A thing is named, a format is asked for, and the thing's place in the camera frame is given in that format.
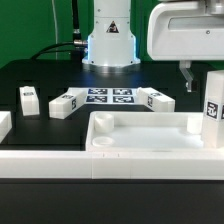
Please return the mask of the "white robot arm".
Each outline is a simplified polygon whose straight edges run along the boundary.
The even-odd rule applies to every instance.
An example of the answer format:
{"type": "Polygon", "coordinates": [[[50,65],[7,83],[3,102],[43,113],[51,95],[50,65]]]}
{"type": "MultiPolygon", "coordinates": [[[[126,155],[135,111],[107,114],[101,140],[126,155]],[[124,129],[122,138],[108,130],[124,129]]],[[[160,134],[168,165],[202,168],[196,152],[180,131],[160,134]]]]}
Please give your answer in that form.
{"type": "MultiPolygon", "coordinates": [[[[140,63],[130,13],[131,0],[94,0],[86,67],[110,72],[140,63]]],[[[160,0],[149,16],[147,53],[154,60],[177,61],[193,91],[191,63],[224,60],[224,0],[160,0]]]]}

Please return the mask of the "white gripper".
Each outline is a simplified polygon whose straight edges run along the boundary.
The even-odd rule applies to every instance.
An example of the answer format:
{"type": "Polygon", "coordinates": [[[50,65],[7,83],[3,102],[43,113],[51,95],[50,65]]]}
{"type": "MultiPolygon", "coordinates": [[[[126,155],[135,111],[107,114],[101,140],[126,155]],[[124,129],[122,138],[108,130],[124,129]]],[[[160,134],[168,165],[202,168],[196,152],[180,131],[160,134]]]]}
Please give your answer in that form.
{"type": "Polygon", "coordinates": [[[224,0],[163,1],[151,12],[147,52],[174,60],[192,91],[194,60],[224,60],[224,0]]]}

